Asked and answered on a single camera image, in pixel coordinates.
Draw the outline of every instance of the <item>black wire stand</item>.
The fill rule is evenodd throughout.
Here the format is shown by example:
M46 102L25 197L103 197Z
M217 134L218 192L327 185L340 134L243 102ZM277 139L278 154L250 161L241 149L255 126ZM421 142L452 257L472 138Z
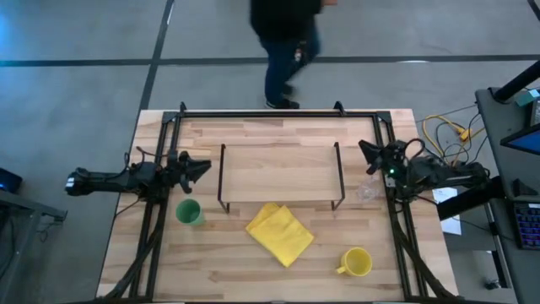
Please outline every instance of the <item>black wire stand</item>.
M341 165L341 154L339 152L339 143L334 143L334 149L336 150L336 159L337 159L337 173L339 174L339 187L341 190L341 198L335 204L334 201L331 201L332 211L335 211L339 205L345 199L345 184L343 182L343 169ZM225 144L221 144L221 156L219 157L219 181L218 181L218 202L221 205L221 208L225 211L226 214L230 212L230 203L225 203L223 201L222 191L223 191L223 172L224 172L224 159L225 159L225 149L227 147Z

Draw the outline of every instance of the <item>yellow cable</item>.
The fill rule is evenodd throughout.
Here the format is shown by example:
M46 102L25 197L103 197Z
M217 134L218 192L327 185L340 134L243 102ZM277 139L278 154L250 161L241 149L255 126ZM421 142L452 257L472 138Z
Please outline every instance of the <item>yellow cable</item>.
M481 129L479 129L477 132L473 133L473 134L471 135L471 137L468 138L468 141L473 140L473 138L474 138L475 136L477 136L480 132L482 132L482 131L485 130L485 129L486 129L486 128L481 128ZM459 158L459 154L462 153L462 149L463 149L463 147L465 146L466 143L467 143L467 141L464 141L464 142L460 145L459 150L457 151L457 154L456 154L456 158L452 161L452 166L455 166L455 165L456 165L457 158Z
M439 152L440 154L440 157L443 157L445 152L442 150L441 147L439 147L439 145L429 136L428 134L428 130L426 129L426 122L430 119L433 119L433 118L439 118L440 120L444 121L444 122L448 122L448 124L453 127L457 133L461 133L463 131L465 131L463 128L457 126L454 122L451 122L450 120L448 120L446 117L442 117L441 115L429 115L427 116L424 121L422 122L422 130L424 131L424 136L429 140L429 142L431 144L433 144L433 146L437 149L437 152Z

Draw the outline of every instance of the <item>white paper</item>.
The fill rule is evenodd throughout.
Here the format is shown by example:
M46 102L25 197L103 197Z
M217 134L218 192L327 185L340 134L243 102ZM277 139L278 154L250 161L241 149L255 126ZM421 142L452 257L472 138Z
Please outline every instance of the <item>white paper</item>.
M456 195L457 189L451 187L433 190L433 198L438 204L446 201L448 198L453 198ZM444 232L460 236L462 234L462 223L459 221L459 215L454 216L454 219L443 220L440 222L440 225L442 226L442 230Z

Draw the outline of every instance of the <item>concrete floor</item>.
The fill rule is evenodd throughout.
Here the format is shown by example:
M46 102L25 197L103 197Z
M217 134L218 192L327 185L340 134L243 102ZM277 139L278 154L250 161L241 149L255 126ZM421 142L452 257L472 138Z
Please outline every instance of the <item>concrete floor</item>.
M4 0L1 60L151 58L166 0ZM247 0L176 0L162 58L264 57L247 24ZM319 17L322 56L460 56L540 53L540 23L526 0L339 0ZM317 63L294 83L304 108L413 108L419 120L474 102L531 62ZM262 108L265 67L163 66L150 109ZM149 66L0 68L0 167L24 177L21 194L69 210L63 227L36 242L12 297L20 303L93 298L117 195L71 198L75 167L118 171L132 140ZM468 109L449 115L466 125ZM433 130L435 123L430 124ZM454 142L449 131L443 142ZM472 156L483 137L475 140ZM486 144L478 157L496 174ZM477 272L453 251L458 282ZM501 301L481 284L469 299Z

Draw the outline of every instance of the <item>black jacket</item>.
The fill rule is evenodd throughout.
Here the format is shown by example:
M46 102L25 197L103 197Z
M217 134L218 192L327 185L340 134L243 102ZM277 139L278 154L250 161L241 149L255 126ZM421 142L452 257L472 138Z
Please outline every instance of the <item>black jacket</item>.
M266 41L305 39L322 0L251 0L251 26Z

